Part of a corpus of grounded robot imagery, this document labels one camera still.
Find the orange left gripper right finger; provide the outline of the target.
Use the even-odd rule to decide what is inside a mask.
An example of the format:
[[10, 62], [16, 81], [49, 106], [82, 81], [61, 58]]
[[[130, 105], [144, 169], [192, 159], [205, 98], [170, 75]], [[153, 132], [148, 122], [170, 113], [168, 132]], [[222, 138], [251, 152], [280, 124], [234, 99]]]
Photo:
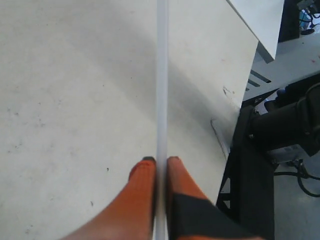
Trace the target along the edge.
[[167, 159], [166, 217], [170, 240], [260, 239], [220, 212], [177, 156]]

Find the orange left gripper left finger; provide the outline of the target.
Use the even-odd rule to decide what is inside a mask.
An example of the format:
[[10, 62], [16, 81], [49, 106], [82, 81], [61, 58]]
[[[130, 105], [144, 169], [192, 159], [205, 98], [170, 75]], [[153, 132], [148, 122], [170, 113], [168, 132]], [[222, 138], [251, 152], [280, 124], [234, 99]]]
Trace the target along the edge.
[[156, 160], [147, 156], [131, 169], [127, 184], [105, 209], [63, 239], [152, 239], [155, 192]]

